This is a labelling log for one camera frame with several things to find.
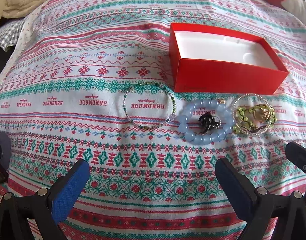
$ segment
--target open box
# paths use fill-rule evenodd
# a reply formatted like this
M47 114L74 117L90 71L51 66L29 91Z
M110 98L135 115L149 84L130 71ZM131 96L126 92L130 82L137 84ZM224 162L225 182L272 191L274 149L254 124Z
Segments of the open box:
M288 71L261 37L207 25L171 23L174 92L272 95Z

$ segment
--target jewelry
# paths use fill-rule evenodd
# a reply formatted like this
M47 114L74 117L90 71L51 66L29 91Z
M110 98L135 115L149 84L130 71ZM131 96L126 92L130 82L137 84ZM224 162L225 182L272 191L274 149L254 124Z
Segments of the jewelry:
M264 104L259 104L253 107L250 106L239 106L237 107L237 102L247 96L257 97L260 101L264 102ZM261 134L266 133L273 124L277 121L275 116L274 108L268 103L268 101L261 97L258 94L248 93L240 96L234 101L234 117L236 120L236 124L234 126L234 131L236 133L243 133L246 135L259 136ZM246 116L253 116L254 121L249 120Z
M222 122L225 123L225 125L223 125L223 128L218 129L222 124L221 120L219 121L219 123L215 122L213 116L210 115L212 117L210 123L212 123L212 121L214 120L214 123L212 123L213 124L212 129L217 129L216 131L214 131L211 134L205 134L205 135L196 134L193 131L191 131L188 126L188 120L189 118L191 118L193 110L201 107L216 110L221 115ZM230 109L227 109L226 102L222 99L220 100L206 99L206 100L193 101L188 105L186 105L186 107L182 111L182 114L177 117L177 120L180 123L178 131L184 133L185 140L191 142L194 145L206 145L211 142L221 141L226 137L227 134L232 133L233 125L235 123L235 120L232 117L232 111Z
M146 126L146 125L140 125L140 124L137 124L136 122L134 122L129 114L127 113L126 111L126 105L125 105L125 100L126 100L126 97L128 95L129 92L134 92L134 88L137 88L137 87L140 87L140 86L154 86L154 87L158 87L160 88L161 90L163 90L167 95L170 96L171 100L172 100L172 104L173 104L173 109L172 109L172 113L168 116L168 118L162 122L161 124L159 125L155 125L155 126ZM159 127L162 127L163 125L167 124L168 122L171 122L174 120L175 118L175 110L176 110L176 105L175 105L175 99L174 99L174 96L171 94L170 92L170 89L166 86L166 85L163 85L163 84L160 84L160 83L157 83L157 82L143 82L143 83L139 83L139 84L135 84L135 85L131 85L126 91L125 91L125 94L124 94L124 99L123 99L123 110L124 110L124 113L126 115L126 118L135 126L137 126L138 128L141 128L141 129L145 129L145 130L153 130L153 129L156 129L156 128L159 128Z

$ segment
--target blue bead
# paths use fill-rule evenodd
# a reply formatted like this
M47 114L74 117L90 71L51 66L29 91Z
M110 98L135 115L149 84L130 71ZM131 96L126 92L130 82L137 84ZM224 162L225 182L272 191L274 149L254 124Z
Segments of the blue bead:
M226 109L226 104L219 104L217 106L217 111L223 112Z
M200 107L202 107L202 104L203 104L203 101L202 101L202 100L195 100L195 101L194 101L195 108L200 108Z
M184 114L181 114L177 117L177 120L180 122L180 123L187 123L188 122L188 117Z
M194 102L191 102L191 103L189 103L186 107L185 107L185 109L195 109L195 104L194 104Z
M194 138L193 142L194 142L195 145L201 145L203 143L202 135L200 135L200 134L195 135L195 138Z
M191 131L188 131L188 132L186 132L186 133L184 134L184 138L185 138L186 141L191 142L191 141L193 141L194 138L195 138L195 133L193 133L193 132L191 132Z
M203 136L203 144L210 144L212 142L211 136L206 134Z
M211 105L211 100L208 100L208 99L203 100L202 106L205 106L206 108L209 108L210 105Z
M224 129L217 129L217 133L219 134L221 140L226 136L226 131Z
M232 116L228 117L226 120L225 120L226 124L229 124L230 126L233 126L235 124L235 120Z
M215 109L215 108L217 107L218 104L219 104L219 102L218 102L217 100L213 99L213 100L211 101L211 108L212 108L212 109Z
M225 124L223 125L223 130L226 132L226 133L231 133L233 131L233 127L229 124Z
M229 108L226 108L226 110L223 112L224 117L232 116L232 111Z
M186 133L188 132L189 126L186 123L181 123L178 127L178 131L181 133Z
M212 142L219 142L220 141L220 135L217 132L214 132L211 134L211 140Z
M191 118L192 117L192 114L193 114L193 111L191 109L184 109L183 115L186 115L187 118Z

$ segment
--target teal diamond motif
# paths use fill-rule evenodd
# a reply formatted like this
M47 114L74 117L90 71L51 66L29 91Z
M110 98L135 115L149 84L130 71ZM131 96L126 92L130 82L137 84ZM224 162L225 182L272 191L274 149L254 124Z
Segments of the teal diamond motif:
M195 160L195 165L197 166L198 169L202 169L204 161L202 159L202 157L199 155L196 160Z
M26 138L26 141L24 142L24 149L26 149L29 145L29 138Z
M54 150L54 146L53 146L53 142L51 142L48 146L48 154L51 155L51 153L53 152Z
M242 151L239 151L237 157L239 158L239 160L240 160L241 162L243 162L243 163L245 162L246 155L245 155Z
M60 157L62 155L62 153L64 152L64 144L63 143L60 145L60 147L58 147L57 152L58 152L58 156Z
M251 149L251 155L255 160L257 160L257 151L255 151L254 148Z
M215 163L216 163L216 158L214 155L212 155L212 158L210 160L210 164L212 164L213 167L215 167Z
M103 165L107 159L108 159L108 156L106 154L106 151L103 151L101 155L99 156L100 164Z
M114 158L114 162L117 167L120 166L120 164L123 162L122 153L118 153L118 155Z
M39 152L42 153L43 150L44 150L44 141L42 141L39 145Z
M92 152L91 152L91 148L88 148L84 153L83 153L84 159L88 162L89 159L92 158Z
M277 155L280 155L280 149L277 148L276 146L275 146L275 148L274 148L274 152L275 152Z
M131 162L133 168L136 166L136 164L139 162L139 160L140 160L140 158L137 156L137 153L133 152L132 156L130 158L130 162Z
M69 150L69 153L70 153L70 158L73 159L74 156L77 154L76 145L74 145L73 148Z
M172 168L172 164L175 162L175 159L172 157L171 153L168 153L167 156L164 158L164 162L166 166L170 169Z
M31 151L34 151L34 148L36 146L35 140L33 140L33 142L31 143Z
M188 155L186 153L184 153L183 158L181 159L181 163L183 165L183 168L187 168L188 164L190 163L190 160L188 158Z
M227 153L226 156L225 156L229 162L231 163L233 161L233 158Z
M157 161L154 152L150 152L150 155L146 158L146 161L149 163L150 168L154 166L154 163Z

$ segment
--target bedspread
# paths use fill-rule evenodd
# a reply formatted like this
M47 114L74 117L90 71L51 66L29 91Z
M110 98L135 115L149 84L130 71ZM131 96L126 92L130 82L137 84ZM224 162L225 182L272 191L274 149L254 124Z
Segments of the bedspread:
M177 132L177 121L153 131L127 121L122 103L131 84L173 87L171 22L230 28L267 40L289 70L266 97L279 119L269 132L258 138L233 134L196 147ZM284 153L290 141L306 147L306 27L288 12L261 0L49 0L32 30L23 31L32 31L30 40L0 77L0 131L12 142L9 182L0 185L0 200L8 190L21 196L50 187L83 158L90 179L60 224L69 239L231 240L244 222L215 178L218 158L228 158L256 187L275 194L305 191L305 174ZM174 96L177 114L194 99L236 98ZM171 107L150 85L127 98L130 115L142 124L159 123ZM34 222L30 225L41 239Z

